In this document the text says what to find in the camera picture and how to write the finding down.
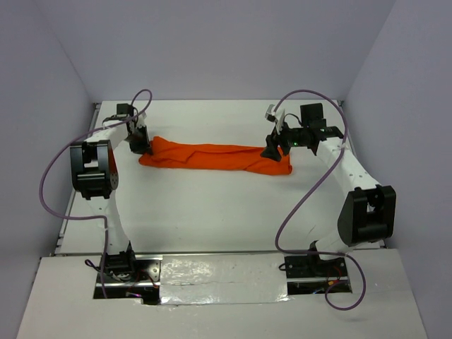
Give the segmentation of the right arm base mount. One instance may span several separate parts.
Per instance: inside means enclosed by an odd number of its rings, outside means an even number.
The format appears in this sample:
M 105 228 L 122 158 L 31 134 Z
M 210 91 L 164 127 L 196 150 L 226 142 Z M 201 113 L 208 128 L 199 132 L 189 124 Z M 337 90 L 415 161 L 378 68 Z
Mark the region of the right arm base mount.
M 282 251 L 284 259 L 278 266 L 287 281 L 287 293 L 295 295 L 351 292 L 347 266 L 342 256 L 323 260 L 316 248 Z

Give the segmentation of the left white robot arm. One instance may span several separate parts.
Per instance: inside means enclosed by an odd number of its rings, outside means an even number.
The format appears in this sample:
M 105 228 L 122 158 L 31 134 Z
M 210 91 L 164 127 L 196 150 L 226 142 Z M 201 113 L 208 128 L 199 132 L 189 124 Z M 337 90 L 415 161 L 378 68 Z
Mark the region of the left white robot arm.
M 152 148 L 145 125 L 145 114 L 130 104 L 117 105 L 116 114 L 102 122 L 103 130 L 70 145 L 71 179 L 74 189 L 88 202 L 95 215 L 107 218 L 107 244 L 102 255 L 102 272 L 122 281 L 133 280 L 138 263 L 131 242 L 121 225 L 115 191 L 119 172 L 114 149 L 127 142 L 132 153 L 151 155 Z

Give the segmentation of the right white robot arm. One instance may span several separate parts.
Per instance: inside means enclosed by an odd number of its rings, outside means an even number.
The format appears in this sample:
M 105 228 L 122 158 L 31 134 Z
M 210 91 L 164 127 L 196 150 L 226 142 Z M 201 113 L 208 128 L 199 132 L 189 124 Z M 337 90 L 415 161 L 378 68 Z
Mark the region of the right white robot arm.
M 268 107 L 266 119 L 274 128 L 266 136 L 261 157 L 280 162 L 292 148 L 308 148 L 340 185 L 345 201 L 337 225 L 309 248 L 313 255 L 307 259 L 307 268 L 312 275 L 322 276 L 341 254 L 392 236 L 396 192 L 392 186 L 381 185 L 363 168 L 347 147 L 345 134 L 337 126 L 327 125 L 322 104 L 302 105 L 300 115 L 299 126 L 291 128 L 283 109 Z

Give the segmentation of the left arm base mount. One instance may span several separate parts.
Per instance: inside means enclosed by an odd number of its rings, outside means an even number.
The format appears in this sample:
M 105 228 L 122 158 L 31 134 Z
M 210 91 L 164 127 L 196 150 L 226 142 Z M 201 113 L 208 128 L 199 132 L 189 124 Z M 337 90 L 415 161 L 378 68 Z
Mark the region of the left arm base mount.
M 158 305 L 160 303 L 160 275 L 162 258 L 139 255 L 137 269 L 132 274 L 104 274 L 104 284 L 101 281 L 100 268 L 97 272 L 94 299 L 139 299 L 144 304 Z

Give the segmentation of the silver foil tape panel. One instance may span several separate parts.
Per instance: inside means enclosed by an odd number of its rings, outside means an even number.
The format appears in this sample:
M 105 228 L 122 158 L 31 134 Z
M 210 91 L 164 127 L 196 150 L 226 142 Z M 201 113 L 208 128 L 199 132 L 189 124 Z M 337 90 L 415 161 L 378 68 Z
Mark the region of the silver foil tape panel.
M 160 303 L 270 304 L 289 299 L 281 254 L 164 256 Z

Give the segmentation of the orange t-shirt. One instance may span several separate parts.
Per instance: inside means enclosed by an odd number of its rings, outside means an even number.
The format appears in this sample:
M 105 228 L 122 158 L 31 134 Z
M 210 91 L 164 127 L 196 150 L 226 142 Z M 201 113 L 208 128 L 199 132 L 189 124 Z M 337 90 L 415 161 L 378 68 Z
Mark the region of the orange t-shirt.
M 138 159 L 142 166 L 188 169 L 243 171 L 270 176 L 292 174 L 290 156 L 276 162 L 261 157 L 262 147 L 247 145 L 185 144 L 156 136 L 150 142 L 151 154 Z

